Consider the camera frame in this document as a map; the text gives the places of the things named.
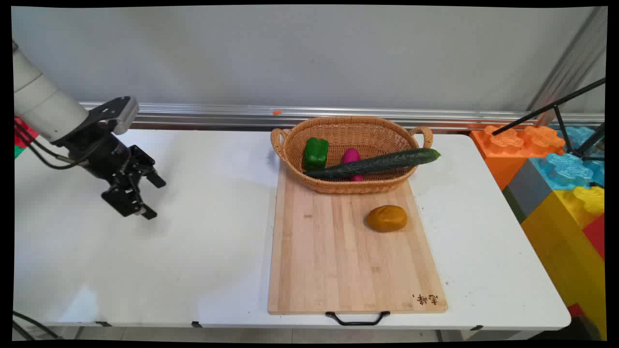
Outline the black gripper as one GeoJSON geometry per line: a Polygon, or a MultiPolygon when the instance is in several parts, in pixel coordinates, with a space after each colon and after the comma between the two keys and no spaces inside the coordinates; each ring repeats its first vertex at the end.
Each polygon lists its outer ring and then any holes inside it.
{"type": "Polygon", "coordinates": [[[146,177],[156,188],[165,187],[166,181],[155,169],[155,160],[140,147],[132,145],[127,148],[110,130],[97,124],[74,130],[52,144],[67,148],[69,158],[73,160],[87,156],[84,169],[110,184],[101,197],[119,214],[142,216],[146,220],[157,217],[157,212],[142,200],[139,181],[146,177]],[[115,176],[129,159],[130,174],[135,176],[115,176]]]}

